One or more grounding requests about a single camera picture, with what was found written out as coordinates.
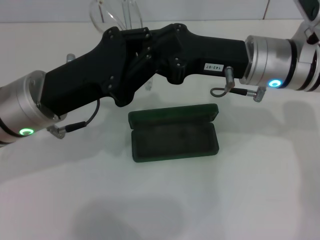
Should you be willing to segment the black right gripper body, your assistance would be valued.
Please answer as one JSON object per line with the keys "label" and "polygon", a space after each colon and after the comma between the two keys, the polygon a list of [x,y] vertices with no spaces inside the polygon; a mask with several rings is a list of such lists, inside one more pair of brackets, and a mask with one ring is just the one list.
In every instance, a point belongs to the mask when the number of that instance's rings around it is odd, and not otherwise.
{"label": "black right gripper body", "polygon": [[181,50],[167,60],[166,78],[171,84],[182,84],[189,75],[224,77],[226,67],[241,79],[249,64],[246,44],[242,40],[200,36],[186,25],[174,23]]}

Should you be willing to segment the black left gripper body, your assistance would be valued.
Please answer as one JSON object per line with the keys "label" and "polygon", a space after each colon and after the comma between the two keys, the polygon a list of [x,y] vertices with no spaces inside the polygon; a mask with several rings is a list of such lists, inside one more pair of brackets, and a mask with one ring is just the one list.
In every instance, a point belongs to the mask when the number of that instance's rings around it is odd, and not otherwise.
{"label": "black left gripper body", "polygon": [[46,73],[41,104],[46,107],[82,107],[104,97],[130,104],[137,82],[129,65],[137,51],[137,31],[106,30],[90,52]]}

